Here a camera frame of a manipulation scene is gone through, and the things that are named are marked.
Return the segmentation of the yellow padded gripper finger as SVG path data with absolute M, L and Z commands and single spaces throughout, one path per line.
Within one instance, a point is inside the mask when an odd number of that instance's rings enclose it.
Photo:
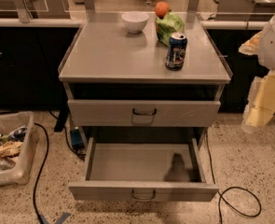
M 275 71 L 255 77 L 248 94 L 241 127 L 246 133 L 261 131 L 275 114 Z

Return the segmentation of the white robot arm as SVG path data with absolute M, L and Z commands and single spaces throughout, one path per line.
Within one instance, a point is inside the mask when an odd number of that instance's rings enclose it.
M 266 127 L 275 114 L 275 14 L 261 32 L 239 47 L 239 52 L 256 55 L 259 64 L 268 69 L 264 77 L 254 78 L 242 116 L 242 129 L 255 133 Z

